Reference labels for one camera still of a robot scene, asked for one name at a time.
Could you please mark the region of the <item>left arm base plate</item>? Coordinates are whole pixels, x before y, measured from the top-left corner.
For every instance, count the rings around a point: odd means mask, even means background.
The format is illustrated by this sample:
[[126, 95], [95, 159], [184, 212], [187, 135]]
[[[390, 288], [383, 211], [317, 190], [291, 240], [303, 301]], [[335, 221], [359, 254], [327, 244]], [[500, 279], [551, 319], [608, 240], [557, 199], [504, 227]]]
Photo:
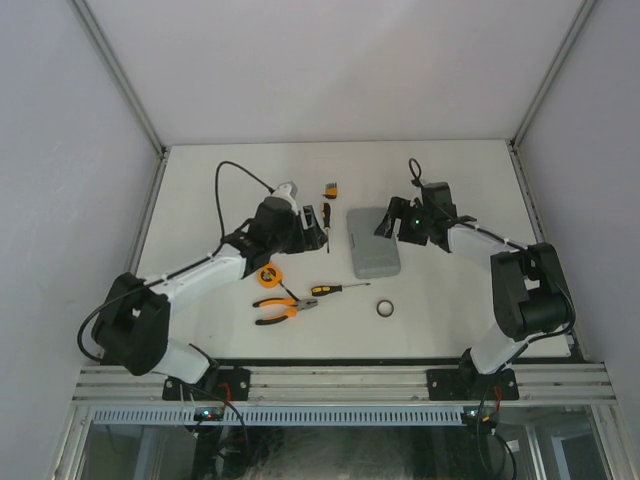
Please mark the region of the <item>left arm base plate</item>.
[[207, 372], [196, 384], [187, 384], [167, 377], [162, 391], [165, 401], [226, 400], [246, 401], [249, 396], [251, 372], [245, 368], [217, 368]]

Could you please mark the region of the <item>orange black pliers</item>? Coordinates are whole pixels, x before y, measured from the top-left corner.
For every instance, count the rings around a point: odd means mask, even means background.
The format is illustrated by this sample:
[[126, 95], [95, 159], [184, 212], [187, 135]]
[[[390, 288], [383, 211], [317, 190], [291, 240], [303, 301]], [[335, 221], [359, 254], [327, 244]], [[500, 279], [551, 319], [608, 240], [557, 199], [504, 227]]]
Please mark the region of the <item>orange black pliers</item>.
[[294, 299], [288, 298], [267, 298], [253, 303], [254, 308], [279, 308], [274, 315], [263, 316], [255, 321], [257, 326], [271, 326], [284, 322], [295, 317], [299, 312], [309, 310], [318, 306], [316, 298]]

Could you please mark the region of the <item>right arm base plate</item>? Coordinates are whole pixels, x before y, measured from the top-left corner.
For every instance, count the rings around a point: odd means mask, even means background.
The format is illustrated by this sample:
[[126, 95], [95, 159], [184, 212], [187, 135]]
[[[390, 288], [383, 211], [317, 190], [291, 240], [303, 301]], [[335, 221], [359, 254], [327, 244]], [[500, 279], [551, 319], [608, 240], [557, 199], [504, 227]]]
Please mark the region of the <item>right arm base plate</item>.
[[496, 400], [520, 398], [515, 372], [505, 369], [491, 375], [463, 376], [459, 369], [441, 368], [426, 371], [429, 399], [433, 401]]

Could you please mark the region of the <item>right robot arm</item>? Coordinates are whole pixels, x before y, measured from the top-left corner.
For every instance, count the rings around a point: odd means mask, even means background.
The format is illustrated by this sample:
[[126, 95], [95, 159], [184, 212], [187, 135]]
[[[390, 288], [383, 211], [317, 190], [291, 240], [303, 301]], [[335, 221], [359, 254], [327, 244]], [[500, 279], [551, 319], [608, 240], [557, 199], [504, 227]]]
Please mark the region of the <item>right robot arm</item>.
[[495, 324], [463, 353], [458, 367], [461, 391], [480, 399], [530, 345], [573, 330], [574, 302], [553, 245], [519, 243], [460, 215], [446, 182], [413, 184], [420, 195], [392, 197], [374, 234], [431, 243], [489, 272]]

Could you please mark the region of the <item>grey plastic tool case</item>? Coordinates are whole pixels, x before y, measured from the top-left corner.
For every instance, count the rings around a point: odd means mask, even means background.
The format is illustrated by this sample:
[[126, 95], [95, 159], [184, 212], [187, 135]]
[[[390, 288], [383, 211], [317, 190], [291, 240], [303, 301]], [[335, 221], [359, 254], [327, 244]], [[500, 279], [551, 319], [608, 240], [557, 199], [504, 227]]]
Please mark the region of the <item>grey plastic tool case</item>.
[[395, 240], [374, 234], [385, 213], [383, 207], [356, 208], [346, 213], [351, 259], [357, 279], [392, 277], [401, 271]]

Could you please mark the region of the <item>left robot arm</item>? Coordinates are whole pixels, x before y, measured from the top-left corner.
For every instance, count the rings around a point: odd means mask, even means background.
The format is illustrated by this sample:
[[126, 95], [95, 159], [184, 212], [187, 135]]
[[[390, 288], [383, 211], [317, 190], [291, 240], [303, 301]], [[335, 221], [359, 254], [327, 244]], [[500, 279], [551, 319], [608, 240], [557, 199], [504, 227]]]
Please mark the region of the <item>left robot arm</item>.
[[197, 347], [170, 338], [173, 316], [200, 297], [261, 270], [276, 254], [319, 250], [327, 241], [312, 206], [296, 211], [290, 201], [269, 196], [252, 218], [203, 258], [154, 280], [129, 272], [118, 276], [97, 312], [91, 338], [132, 375], [173, 377], [196, 399], [209, 399], [219, 387], [213, 360]]

